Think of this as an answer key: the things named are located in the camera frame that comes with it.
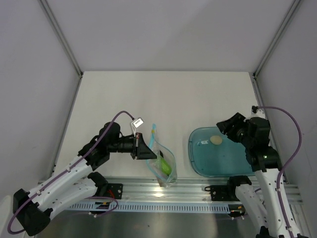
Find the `green chili pepper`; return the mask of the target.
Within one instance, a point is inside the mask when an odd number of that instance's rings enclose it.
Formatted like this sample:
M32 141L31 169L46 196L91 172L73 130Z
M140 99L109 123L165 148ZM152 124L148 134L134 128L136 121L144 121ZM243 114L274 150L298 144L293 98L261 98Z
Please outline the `green chili pepper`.
M161 151L158 151L157 158L154 161L154 166L158 169L161 169L163 160L164 160L163 153Z

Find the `white egg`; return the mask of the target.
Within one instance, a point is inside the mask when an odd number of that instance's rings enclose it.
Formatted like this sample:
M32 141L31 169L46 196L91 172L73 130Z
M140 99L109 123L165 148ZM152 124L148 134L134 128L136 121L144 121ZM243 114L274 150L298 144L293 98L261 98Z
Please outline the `white egg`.
M219 135L213 135L213 136L211 136L211 137L210 137L210 141L211 141L211 143L214 144L214 145L220 145L220 144L223 142L221 136L219 136Z

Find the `clear zip top bag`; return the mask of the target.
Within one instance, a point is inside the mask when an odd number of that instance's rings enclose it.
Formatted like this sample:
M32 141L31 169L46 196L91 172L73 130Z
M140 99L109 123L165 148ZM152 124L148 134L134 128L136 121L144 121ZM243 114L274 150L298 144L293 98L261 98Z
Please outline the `clear zip top bag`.
M148 169L157 178L160 187L171 187L177 181L176 159L172 151L160 143L155 123L152 124L149 148L155 158L146 160Z

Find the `green cucumber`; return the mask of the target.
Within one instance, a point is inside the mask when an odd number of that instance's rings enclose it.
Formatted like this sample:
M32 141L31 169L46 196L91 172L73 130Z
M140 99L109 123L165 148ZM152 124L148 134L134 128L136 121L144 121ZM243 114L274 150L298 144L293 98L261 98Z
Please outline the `green cucumber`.
M167 176L169 176L172 173L172 168L165 159L162 162L161 171Z

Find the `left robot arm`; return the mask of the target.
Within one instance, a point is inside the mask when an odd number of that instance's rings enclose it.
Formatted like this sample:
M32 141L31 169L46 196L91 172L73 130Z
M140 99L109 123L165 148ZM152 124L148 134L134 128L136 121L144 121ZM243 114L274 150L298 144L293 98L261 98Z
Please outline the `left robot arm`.
M12 218L18 220L24 232L34 236L71 205L86 198L103 198L108 191L108 181L96 170L112 153L127 153L134 160L157 157L141 133L122 136L120 125L108 122L62 172L29 191L19 189L13 195Z

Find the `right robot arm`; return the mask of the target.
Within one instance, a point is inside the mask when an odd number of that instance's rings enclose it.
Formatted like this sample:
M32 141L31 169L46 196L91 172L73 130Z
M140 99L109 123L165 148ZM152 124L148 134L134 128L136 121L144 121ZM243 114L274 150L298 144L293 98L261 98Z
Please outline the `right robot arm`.
M292 215L282 178L278 152L270 146L270 123L264 115L253 113L249 118L236 113L216 124L219 131L245 148L260 186L260 199L247 176L233 176L227 181L226 194L239 200L258 230L258 238L302 238Z

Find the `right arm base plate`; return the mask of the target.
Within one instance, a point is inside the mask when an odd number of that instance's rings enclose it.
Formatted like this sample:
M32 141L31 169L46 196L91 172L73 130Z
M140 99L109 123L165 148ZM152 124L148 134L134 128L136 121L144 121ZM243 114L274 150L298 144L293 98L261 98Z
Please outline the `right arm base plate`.
M208 192L212 201L239 201L239 199L231 193L226 185L210 185L204 188Z

